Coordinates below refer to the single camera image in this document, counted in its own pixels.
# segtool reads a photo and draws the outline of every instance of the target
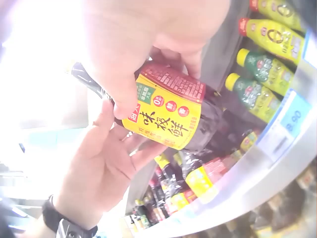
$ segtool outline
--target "yellow bottle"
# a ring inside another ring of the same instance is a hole
[[[257,81],[282,96],[294,77],[293,72],[278,59],[244,48],[237,54],[237,63],[249,70]]]
[[[285,0],[250,0],[250,8],[289,28],[306,32],[300,16]]]
[[[304,38],[288,27],[272,20],[241,18],[239,32],[274,55],[298,65]]]
[[[245,107],[253,115],[268,123],[281,104],[273,92],[257,81],[230,74],[225,82],[229,91],[235,91]]]

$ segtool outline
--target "hand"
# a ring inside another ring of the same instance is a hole
[[[84,67],[114,99],[114,115],[137,105],[133,73],[150,51],[199,78],[201,50],[223,22],[230,0],[85,0]]]
[[[113,124],[113,106],[104,100],[98,119],[88,128],[63,179],[53,195],[56,209],[85,229],[94,227],[123,197],[138,170],[166,147],[151,141],[129,156],[146,138]]]

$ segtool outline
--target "wristwatch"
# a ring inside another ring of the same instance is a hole
[[[47,227],[55,233],[57,233],[57,231],[63,233],[63,235],[60,234],[61,237],[92,238],[98,231],[97,226],[91,230],[85,230],[56,211],[53,205],[53,195],[49,196],[49,198],[44,202],[42,206],[42,214],[44,223]]]

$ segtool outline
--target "barcode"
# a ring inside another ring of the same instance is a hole
[[[281,142],[276,146],[276,148],[273,150],[273,154],[275,154],[282,146],[283,144],[287,141],[287,137],[285,136]]]

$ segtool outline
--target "white shelf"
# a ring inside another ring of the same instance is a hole
[[[315,42],[312,35],[307,38]],[[301,124],[300,133],[281,156],[271,158],[266,150],[254,145],[215,184],[222,189],[212,201],[201,204],[197,199],[168,219],[138,233],[138,238],[178,237],[223,224],[253,210],[293,181],[317,154],[317,69],[312,65],[303,59],[290,86],[312,107]]]

